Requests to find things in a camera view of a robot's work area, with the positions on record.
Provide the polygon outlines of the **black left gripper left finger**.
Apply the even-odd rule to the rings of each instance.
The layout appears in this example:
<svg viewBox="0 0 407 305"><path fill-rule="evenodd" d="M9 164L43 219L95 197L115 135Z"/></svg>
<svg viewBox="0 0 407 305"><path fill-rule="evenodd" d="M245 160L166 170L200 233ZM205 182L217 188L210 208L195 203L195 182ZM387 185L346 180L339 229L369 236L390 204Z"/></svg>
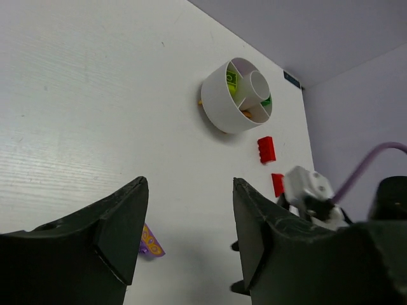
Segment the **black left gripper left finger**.
<svg viewBox="0 0 407 305"><path fill-rule="evenodd" d="M132 284L149 189L138 177L32 231L1 235L2 304L122 304Z"/></svg>

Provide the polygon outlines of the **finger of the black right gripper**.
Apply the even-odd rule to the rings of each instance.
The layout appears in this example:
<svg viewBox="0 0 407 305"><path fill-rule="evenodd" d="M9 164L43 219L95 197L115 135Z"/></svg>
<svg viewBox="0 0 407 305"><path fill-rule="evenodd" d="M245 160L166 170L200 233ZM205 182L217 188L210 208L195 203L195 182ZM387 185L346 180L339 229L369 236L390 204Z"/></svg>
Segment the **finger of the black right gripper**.
<svg viewBox="0 0 407 305"><path fill-rule="evenodd" d="M239 252L238 241L231 244L231 249L235 252ZM230 290L240 295L250 295L250 290L245 288L244 280L237 281L230 286Z"/></svg>

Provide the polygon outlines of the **purple curved printed lego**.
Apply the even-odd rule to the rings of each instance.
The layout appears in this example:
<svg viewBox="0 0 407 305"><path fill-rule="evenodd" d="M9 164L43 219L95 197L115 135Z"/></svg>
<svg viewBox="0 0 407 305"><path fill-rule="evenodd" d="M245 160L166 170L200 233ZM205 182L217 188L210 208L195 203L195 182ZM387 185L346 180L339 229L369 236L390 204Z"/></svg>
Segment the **purple curved printed lego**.
<svg viewBox="0 0 407 305"><path fill-rule="evenodd" d="M152 259L163 257L165 255L164 249L159 244L147 224L144 224L142 229L139 253Z"/></svg>

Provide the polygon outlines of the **red curved lego brick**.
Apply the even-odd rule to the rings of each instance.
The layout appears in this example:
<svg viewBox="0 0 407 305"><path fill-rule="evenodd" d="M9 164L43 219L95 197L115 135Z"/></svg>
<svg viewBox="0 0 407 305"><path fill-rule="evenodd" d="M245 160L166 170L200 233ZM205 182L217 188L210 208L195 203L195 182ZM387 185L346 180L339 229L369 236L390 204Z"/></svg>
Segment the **red curved lego brick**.
<svg viewBox="0 0 407 305"><path fill-rule="evenodd" d="M284 175L281 173L272 173L271 179L275 197L278 198L284 193Z"/></svg>

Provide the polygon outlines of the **dark green square lego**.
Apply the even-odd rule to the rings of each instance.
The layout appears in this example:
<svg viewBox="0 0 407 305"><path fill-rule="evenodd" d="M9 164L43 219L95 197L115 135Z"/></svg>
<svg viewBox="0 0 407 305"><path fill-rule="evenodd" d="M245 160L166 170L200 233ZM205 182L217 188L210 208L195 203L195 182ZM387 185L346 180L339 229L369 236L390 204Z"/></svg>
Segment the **dark green square lego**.
<svg viewBox="0 0 407 305"><path fill-rule="evenodd" d="M265 106L270 105L271 103L272 103L272 98L271 98L271 96L269 96L266 100L264 100L264 101L261 102L261 105L262 105L263 107L265 107Z"/></svg>

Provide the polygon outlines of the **lime green sloped lego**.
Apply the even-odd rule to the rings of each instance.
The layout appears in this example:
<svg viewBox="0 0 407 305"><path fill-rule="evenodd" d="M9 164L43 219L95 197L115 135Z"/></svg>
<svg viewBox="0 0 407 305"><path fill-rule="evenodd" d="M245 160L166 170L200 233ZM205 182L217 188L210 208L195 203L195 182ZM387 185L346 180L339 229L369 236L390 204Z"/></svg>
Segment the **lime green sloped lego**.
<svg viewBox="0 0 407 305"><path fill-rule="evenodd" d="M231 96L237 91L238 74L236 72L227 70L226 71L226 84L228 86L228 91Z"/></svg>

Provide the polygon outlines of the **purple lego assembly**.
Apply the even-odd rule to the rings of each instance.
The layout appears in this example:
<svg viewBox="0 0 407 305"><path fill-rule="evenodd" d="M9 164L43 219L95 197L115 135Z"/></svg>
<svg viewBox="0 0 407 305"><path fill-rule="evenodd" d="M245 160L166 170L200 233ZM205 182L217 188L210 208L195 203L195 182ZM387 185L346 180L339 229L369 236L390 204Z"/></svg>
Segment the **purple lego assembly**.
<svg viewBox="0 0 407 305"><path fill-rule="evenodd" d="M242 77L250 74L254 70L254 67L252 66L252 64L250 62L235 60L235 61L233 61L233 64L236 67L236 69L239 71L239 73L241 74Z"/></svg>

